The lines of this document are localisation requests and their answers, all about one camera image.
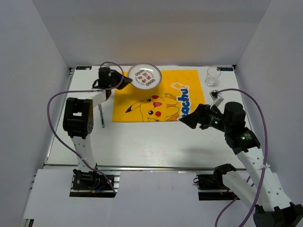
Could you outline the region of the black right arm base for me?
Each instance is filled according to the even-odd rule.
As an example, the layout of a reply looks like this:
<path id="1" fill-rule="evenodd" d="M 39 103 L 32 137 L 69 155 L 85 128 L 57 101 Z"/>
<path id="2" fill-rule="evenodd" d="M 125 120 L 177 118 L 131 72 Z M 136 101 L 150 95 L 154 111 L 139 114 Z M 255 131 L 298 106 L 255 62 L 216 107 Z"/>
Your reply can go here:
<path id="1" fill-rule="evenodd" d="M 197 185 L 200 201 L 232 201 L 236 198 L 226 186 L 219 186 L 212 175 L 197 175 L 193 183 Z"/>

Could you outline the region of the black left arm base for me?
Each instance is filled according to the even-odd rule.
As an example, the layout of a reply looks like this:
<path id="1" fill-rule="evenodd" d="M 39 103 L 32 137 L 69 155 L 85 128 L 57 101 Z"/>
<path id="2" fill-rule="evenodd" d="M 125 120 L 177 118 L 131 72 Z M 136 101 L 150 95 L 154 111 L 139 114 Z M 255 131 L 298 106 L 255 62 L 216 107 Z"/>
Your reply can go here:
<path id="1" fill-rule="evenodd" d="M 73 169 L 70 197 L 114 198 L 119 177 L 117 175 L 106 175 L 106 177 L 108 180 L 95 171 L 82 172 Z"/>

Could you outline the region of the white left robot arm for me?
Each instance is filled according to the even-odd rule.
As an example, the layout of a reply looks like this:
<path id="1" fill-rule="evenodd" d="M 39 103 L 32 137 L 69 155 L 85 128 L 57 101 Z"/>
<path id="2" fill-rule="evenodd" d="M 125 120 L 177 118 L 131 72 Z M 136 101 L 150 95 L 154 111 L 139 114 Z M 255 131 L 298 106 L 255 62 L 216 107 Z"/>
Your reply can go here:
<path id="1" fill-rule="evenodd" d="M 100 177 L 93 173 L 97 170 L 97 162 L 94 159 L 90 134 L 94 127 L 93 109 L 108 100 L 112 89 L 121 90 L 133 80 L 109 67 L 101 67 L 98 70 L 98 79 L 92 84 L 92 91 L 81 97 L 69 97 L 65 103 L 63 116 L 63 129 L 71 138 L 78 159 L 76 173 L 87 173 L 84 183 L 94 189 L 99 186 Z"/>

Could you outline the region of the clear drinking glass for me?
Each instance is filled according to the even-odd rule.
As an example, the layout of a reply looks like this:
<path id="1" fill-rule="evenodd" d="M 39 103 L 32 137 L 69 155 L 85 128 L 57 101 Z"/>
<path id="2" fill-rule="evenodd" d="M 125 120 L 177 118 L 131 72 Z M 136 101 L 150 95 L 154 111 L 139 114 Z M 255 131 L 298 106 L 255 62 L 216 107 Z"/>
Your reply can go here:
<path id="1" fill-rule="evenodd" d="M 221 75 L 221 71 L 218 67 L 210 67 L 207 69 L 205 84 L 208 86 L 216 86 L 218 83 L 218 78 Z"/>

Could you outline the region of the yellow Pikachu cloth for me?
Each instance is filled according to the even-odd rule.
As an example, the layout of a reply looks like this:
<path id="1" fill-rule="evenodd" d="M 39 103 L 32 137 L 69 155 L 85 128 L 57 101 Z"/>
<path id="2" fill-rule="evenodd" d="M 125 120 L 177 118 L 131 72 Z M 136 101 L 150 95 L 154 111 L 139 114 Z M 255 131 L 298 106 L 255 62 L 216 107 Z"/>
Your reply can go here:
<path id="1" fill-rule="evenodd" d="M 161 83 L 142 90 L 128 85 L 116 90 L 113 122 L 170 122 L 204 104 L 197 70 L 163 70 Z"/>

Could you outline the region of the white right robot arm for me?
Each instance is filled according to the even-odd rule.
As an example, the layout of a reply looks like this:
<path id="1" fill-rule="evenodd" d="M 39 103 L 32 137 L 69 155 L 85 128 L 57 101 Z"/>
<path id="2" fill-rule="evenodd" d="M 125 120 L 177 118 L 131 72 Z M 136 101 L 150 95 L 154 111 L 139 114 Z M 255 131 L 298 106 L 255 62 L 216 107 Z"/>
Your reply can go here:
<path id="1" fill-rule="evenodd" d="M 263 123 L 265 149 L 255 133 L 246 127 L 246 112 L 238 102 L 227 102 L 224 111 L 218 106 L 223 101 L 222 90 L 213 90 L 210 96 L 212 104 L 200 104 L 193 113 L 180 121 L 192 129 L 197 126 L 206 130 L 214 128 L 224 133 L 227 145 L 241 161 L 249 175 L 244 180 L 231 164 L 215 168 L 214 184 L 218 188 L 228 188 L 240 199 L 249 211 L 240 223 L 243 227 L 250 217 L 257 227 L 295 227 L 303 218 L 303 207 L 294 204 L 285 194 L 282 185 L 267 163 L 268 134 Z"/>

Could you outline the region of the round printed plate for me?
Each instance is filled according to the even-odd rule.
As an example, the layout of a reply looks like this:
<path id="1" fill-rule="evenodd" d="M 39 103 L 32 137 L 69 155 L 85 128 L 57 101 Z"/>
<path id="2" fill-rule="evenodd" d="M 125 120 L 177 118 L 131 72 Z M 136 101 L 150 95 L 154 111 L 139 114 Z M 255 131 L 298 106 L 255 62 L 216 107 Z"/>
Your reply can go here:
<path id="1" fill-rule="evenodd" d="M 128 78 L 132 79 L 131 84 L 140 90 L 154 89 L 162 81 L 161 71 L 156 66 L 149 63 L 132 66 L 127 75 Z"/>

